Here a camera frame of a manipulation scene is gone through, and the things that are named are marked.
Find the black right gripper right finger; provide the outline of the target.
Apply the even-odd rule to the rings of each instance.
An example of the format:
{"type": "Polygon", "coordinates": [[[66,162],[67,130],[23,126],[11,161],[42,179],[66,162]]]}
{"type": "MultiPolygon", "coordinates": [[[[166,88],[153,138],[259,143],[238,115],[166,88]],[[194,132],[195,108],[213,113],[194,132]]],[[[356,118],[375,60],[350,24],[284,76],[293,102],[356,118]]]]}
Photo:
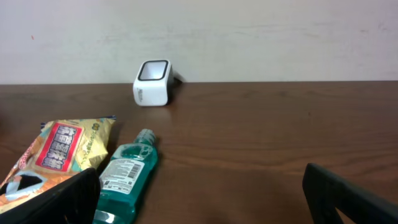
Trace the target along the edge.
{"type": "Polygon", "coordinates": [[[314,163],[307,164],[302,188],[314,223],[397,223],[397,205],[314,163]]]}

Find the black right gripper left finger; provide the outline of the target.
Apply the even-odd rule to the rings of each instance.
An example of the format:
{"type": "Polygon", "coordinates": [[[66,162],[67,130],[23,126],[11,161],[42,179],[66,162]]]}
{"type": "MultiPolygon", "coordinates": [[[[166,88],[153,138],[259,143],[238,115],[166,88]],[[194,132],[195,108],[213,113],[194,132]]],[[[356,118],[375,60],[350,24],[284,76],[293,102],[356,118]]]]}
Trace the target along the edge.
{"type": "Polygon", "coordinates": [[[1,214],[1,224],[92,224],[99,195],[98,174],[89,168],[1,214]]]}

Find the blue mouthwash bottle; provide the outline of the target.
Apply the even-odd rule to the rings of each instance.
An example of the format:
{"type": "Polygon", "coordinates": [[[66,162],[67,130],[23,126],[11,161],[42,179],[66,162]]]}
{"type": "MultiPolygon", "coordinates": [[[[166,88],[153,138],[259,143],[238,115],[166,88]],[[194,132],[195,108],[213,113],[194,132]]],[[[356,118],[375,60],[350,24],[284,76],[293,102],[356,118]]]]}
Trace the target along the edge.
{"type": "Polygon", "coordinates": [[[99,177],[101,192],[93,223],[134,223],[158,161],[156,136],[150,129],[120,145],[99,177]]]}

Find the yellow wet wipes bag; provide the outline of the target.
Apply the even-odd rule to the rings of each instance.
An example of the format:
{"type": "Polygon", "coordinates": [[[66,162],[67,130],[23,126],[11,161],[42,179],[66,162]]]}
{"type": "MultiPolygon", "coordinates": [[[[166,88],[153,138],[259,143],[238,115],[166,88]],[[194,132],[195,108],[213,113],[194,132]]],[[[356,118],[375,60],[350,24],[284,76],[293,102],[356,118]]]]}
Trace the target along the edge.
{"type": "Polygon", "coordinates": [[[1,184],[1,213],[44,193],[108,155],[115,115],[93,119],[58,119],[42,123],[40,134],[1,184]]]}

